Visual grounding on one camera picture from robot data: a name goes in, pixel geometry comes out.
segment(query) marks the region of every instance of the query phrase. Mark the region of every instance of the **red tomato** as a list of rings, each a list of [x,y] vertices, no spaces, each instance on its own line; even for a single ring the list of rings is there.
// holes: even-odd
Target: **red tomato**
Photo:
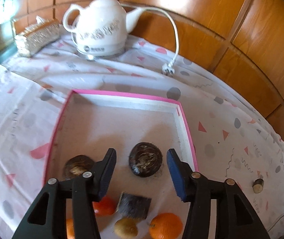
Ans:
[[[97,216],[110,216],[115,212],[116,204],[109,196],[103,197],[100,202],[92,202],[92,204]]]

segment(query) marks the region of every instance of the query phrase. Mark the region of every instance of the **floral pattern on kettle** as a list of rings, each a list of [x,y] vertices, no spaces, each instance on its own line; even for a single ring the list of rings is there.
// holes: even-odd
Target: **floral pattern on kettle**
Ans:
[[[98,39],[104,39],[105,36],[112,36],[113,33],[119,29],[118,27],[119,22],[120,21],[118,19],[114,19],[110,23],[104,25],[102,29],[97,28],[92,33],[89,32],[79,33],[80,39],[85,40],[88,37],[90,37],[94,40],[98,40]]]

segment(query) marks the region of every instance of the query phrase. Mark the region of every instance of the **black wire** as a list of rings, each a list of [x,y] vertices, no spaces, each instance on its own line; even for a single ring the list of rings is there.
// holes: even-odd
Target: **black wire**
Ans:
[[[278,223],[278,221],[279,221],[282,217],[284,217],[284,215],[281,216],[281,217],[275,222],[275,224],[273,224],[273,226],[272,226],[271,228],[269,228],[269,230],[268,230],[267,232],[269,232],[270,230],[272,230],[272,228]]]

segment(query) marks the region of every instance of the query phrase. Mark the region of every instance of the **kettle base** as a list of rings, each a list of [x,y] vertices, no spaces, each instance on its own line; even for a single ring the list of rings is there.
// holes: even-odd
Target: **kettle base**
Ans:
[[[94,61],[94,60],[98,60],[98,59],[112,59],[114,57],[117,57],[121,54],[123,54],[125,52],[125,49],[121,49],[119,52],[117,52],[116,54],[113,54],[113,55],[108,55],[108,56],[96,56],[96,55],[92,55],[92,54],[83,54],[81,52],[77,52],[77,55],[80,57],[80,58],[83,58],[83,59],[86,59],[86,60],[89,60],[89,61]]]

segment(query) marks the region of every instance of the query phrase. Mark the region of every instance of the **kettle lid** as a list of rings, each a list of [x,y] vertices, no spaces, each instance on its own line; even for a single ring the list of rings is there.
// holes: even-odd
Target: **kettle lid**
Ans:
[[[93,8],[103,8],[103,7],[110,7],[116,5],[120,5],[120,3],[117,0],[94,0],[92,3],[90,3],[90,7]]]

